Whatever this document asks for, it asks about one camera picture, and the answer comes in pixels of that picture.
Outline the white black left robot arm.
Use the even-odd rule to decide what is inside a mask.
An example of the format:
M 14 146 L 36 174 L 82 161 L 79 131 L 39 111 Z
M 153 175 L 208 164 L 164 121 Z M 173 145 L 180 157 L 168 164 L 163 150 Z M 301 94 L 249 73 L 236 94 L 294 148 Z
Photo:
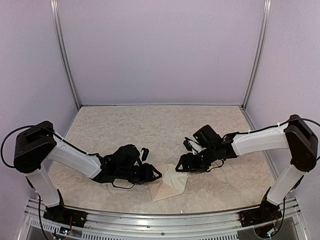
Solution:
M 13 166 L 24 174 L 50 214 L 63 223 L 70 218 L 63 198 L 44 167 L 45 161 L 77 171 L 99 184 L 125 180 L 132 185 L 151 183 L 162 173 L 146 162 L 149 150 L 138 150 L 133 144 L 119 147 L 114 153 L 101 156 L 85 152 L 65 140 L 49 121 L 18 129 L 15 139 Z

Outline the translucent pink envelope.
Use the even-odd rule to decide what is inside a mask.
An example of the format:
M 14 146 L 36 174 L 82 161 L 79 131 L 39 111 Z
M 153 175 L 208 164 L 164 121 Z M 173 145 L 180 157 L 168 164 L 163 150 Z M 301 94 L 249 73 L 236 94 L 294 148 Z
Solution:
M 187 173 L 176 172 L 173 164 L 164 164 L 157 169 L 162 177 L 148 183 L 153 202 L 175 197 L 184 192 L 188 180 Z

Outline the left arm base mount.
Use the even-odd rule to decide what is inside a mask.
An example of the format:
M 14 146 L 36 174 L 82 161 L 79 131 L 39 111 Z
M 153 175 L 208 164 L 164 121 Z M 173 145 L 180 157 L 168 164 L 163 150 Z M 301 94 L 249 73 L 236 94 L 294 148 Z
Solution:
M 65 207 L 63 197 L 59 190 L 59 204 L 53 207 L 45 207 L 44 219 L 52 222 L 68 225 L 70 228 L 84 228 L 88 213 L 81 210 L 75 210 Z

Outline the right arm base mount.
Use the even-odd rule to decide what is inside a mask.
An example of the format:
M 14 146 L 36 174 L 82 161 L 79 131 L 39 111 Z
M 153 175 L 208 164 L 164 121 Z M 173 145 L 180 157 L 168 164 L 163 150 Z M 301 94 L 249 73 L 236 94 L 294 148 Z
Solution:
M 249 227 L 280 219 L 283 215 L 280 205 L 274 205 L 267 201 L 267 195 L 271 187 L 267 190 L 262 198 L 260 205 L 249 210 L 239 212 L 240 223 L 242 227 Z

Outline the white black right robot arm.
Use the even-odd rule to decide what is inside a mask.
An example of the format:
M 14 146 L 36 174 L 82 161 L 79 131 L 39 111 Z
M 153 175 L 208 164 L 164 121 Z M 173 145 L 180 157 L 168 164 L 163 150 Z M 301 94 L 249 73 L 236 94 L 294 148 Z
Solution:
M 185 138 L 183 144 L 188 153 L 183 154 L 175 167 L 176 172 L 208 173 L 216 161 L 264 152 L 287 152 L 287 164 L 277 171 L 274 184 L 265 194 L 265 202 L 256 210 L 256 218 L 266 222 L 320 160 L 319 138 L 309 126 L 319 122 L 293 114 L 289 119 L 260 129 L 234 131 L 220 136 L 210 125 L 205 125 Z

